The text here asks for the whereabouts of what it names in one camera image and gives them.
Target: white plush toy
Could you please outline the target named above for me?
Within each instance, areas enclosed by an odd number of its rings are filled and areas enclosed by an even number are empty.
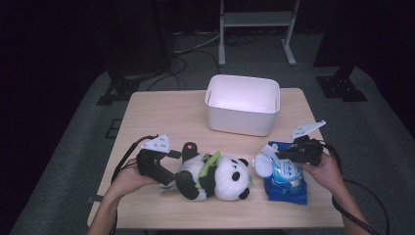
[[[183,163],[175,174],[179,192],[189,200],[201,201],[213,195],[224,201],[247,199],[250,194],[248,162],[233,156],[201,155],[198,146],[183,146]]]

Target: gray carpet floor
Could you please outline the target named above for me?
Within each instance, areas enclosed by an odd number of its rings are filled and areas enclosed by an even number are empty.
[[[316,120],[327,124],[320,131],[332,143],[343,161],[344,176],[373,191],[383,202],[391,220],[391,234],[413,234],[415,223],[415,141],[379,93],[375,82],[356,68],[351,74],[354,86],[367,102],[327,99],[315,77],[332,75],[337,68],[313,68],[321,34],[294,34],[292,50],[297,60],[290,67],[281,47],[282,34],[250,36],[253,42],[226,47],[226,66],[216,66],[217,47],[198,49],[174,59],[174,76],[161,80],[151,90],[207,89],[218,70],[223,74],[275,79],[281,87],[303,90]],[[207,40],[181,35],[175,46],[183,50]],[[139,90],[147,90],[159,77],[145,80]],[[114,119],[122,118],[127,102],[97,106],[111,81],[104,72],[85,94],[67,131],[47,165],[12,234],[84,234],[95,195],[104,173],[114,138],[106,138]],[[349,185],[372,225],[385,234],[386,222],[380,206],[365,191]],[[342,228],[285,230],[291,235],[345,234]],[[117,234],[144,234],[141,230],[119,229]]]

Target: dark background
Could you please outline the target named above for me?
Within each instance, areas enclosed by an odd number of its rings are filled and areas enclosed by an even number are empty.
[[[128,39],[134,35],[128,33],[134,32],[134,26],[126,26],[119,17],[127,13],[116,7],[115,1],[97,2],[1,1],[2,234],[13,227],[88,87],[107,70],[109,58],[119,55],[116,50],[128,51],[131,45]],[[122,4],[133,2],[117,1],[124,7]],[[151,2],[156,1],[140,1],[149,6]],[[172,31],[218,29],[218,0],[160,2],[168,9],[164,16],[172,16]],[[250,2],[227,0],[226,8],[291,8],[290,1]],[[414,135],[414,4],[409,0],[363,2],[304,0],[296,32],[319,33],[325,29],[315,66],[338,66],[351,58],[375,80]],[[135,7],[138,19],[149,13]],[[137,25],[152,24],[148,20]],[[150,67],[152,64],[139,63],[146,51],[137,54],[140,47],[135,50],[136,54],[122,54],[127,57],[125,61],[140,71]]]

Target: white tag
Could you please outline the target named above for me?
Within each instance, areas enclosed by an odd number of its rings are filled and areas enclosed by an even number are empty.
[[[313,124],[299,125],[299,126],[296,127],[296,129],[294,130],[294,133],[291,137],[293,139],[302,137],[304,135],[307,135],[311,131],[320,128],[324,124],[326,124],[326,121],[321,120],[320,122],[316,122],[316,123],[313,123]]]
[[[168,135],[164,134],[156,139],[152,139],[142,144],[141,148],[168,154],[170,152],[170,141],[168,140]]]

